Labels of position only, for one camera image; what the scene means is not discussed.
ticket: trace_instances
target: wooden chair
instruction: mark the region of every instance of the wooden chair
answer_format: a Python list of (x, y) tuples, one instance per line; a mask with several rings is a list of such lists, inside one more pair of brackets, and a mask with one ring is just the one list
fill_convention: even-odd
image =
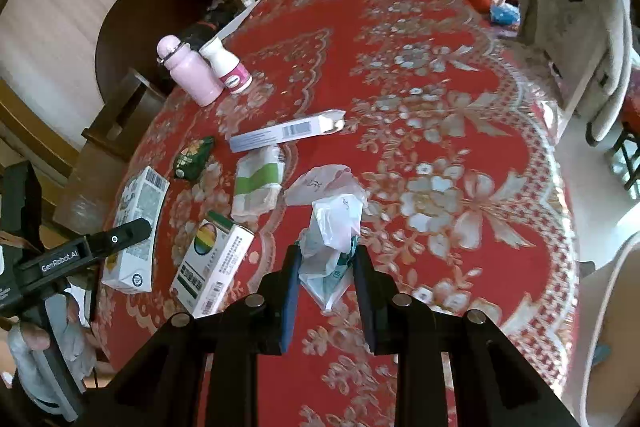
[[(622, 104), (620, 120), (622, 121), (622, 132), (609, 154), (613, 156), (619, 150), (622, 150), (626, 171), (628, 172), (625, 190), (631, 190), (640, 179), (640, 166), (638, 166), (638, 158), (640, 158), (640, 69), (631, 69), (629, 87), (626, 90), (625, 101)], [(636, 144), (636, 150), (632, 155), (626, 148), (627, 142)]]
[(53, 220), (73, 232), (102, 230), (127, 164), (162, 108), (164, 97), (131, 70), (116, 95), (82, 135), (82, 148), (63, 189)]
[(82, 136), (128, 162), (164, 100), (139, 73), (129, 70), (94, 123), (82, 131)]

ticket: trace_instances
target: plastic bag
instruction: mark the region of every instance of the plastic bag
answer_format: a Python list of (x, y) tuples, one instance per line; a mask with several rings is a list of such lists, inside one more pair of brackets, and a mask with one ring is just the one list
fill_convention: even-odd
[(367, 207), (367, 195), (346, 165), (329, 164), (314, 167), (302, 174), (284, 192), (288, 206), (312, 204), (337, 194), (353, 194)]
[(361, 198), (347, 193), (314, 201), (311, 223), (300, 234), (300, 283), (324, 311), (353, 282), (351, 261), (363, 206)]
[(520, 10), (505, 2), (500, 6), (492, 5), (490, 8), (491, 22), (500, 26), (520, 24)]

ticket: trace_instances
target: wooden furniture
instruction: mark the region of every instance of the wooden furniture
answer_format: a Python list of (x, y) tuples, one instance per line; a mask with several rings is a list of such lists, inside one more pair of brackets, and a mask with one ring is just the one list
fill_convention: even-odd
[(109, 100), (129, 68), (168, 94), (174, 87), (156, 63), (156, 46), (197, 22), (212, 0), (117, 0), (102, 22), (95, 47), (95, 78)]
[(78, 151), (51, 130), (0, 78), (0, 121), (25, 146), (64, 177), (71, 174)]
[(164, 96), (139, 73), (130, 70), (82, 136), (117, 158), (129, 161), (163, 103)]
[[(620, 120), (622, 121), (622, 131), (609, 154), (613, 156), (622, 150), (622, 159), (628, 172), (625, 190), (631, 190), (640, 179), (640, 166), (638, 166), (638, 158), (640, 158), (640, 70), (636, 68), (631, 69), (629, 87), (626, 90), (622, 111), (620, 111)], [(630, 151), (626, 149), (627, 143), (636, 145), (633, 154), (630, 154)]]
[(62, 191), (53, 220), (79, 234), (103, 229), (126, 161), (87, 142)]
[(91, 127), (53, 220), (73, 232), (102, 229), (113, 198), (146, 128), (162, 108), (159, 94), (134, 70), (122, 79)]

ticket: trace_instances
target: floral tablecloth pattern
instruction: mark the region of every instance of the floral tablecloth pattern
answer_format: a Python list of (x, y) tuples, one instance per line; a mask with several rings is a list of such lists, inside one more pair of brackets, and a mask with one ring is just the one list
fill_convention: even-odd
[[(180, 309), (168, 290), (199, 221), (230, 211), (241, 154), (226, 139), (341, 108), (340, 133), (281, 145), (284, 186), (350, 166), (369, 198), (361, 242), (377, 269), (435, 310), (484, 310), (560, 393), (575, 333), (572, 216), (528, 82), (479, 16), (464, 0), (264, 0), (254, 13), (226, 42), (251, 87), (206, 108), (175, 89), (130, 163), (127, 178), (151, 165), (171, 185), (153, 291), (100, 289), (94, 330), (114, 367)], [(199, 181), (174, 178), (176, 153), (209, 135)], [(248, 223), (255, 240), (226, 303), (279, 268), (310, 214), (281, 197)], [(289, 352), (259, 361), (261, 426), (393, 425), (397, 367), (367, 349), (351, 290), (323, 314), (301, 289)]]

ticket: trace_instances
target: wall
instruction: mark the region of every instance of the wall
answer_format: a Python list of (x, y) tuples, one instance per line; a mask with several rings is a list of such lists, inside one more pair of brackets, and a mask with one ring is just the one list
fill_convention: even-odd
[(82, 130), (103, 106), (95, 45), (115, 1), (8, 0), (0, 13), (0, 76), (78, 150), (85, 142)]

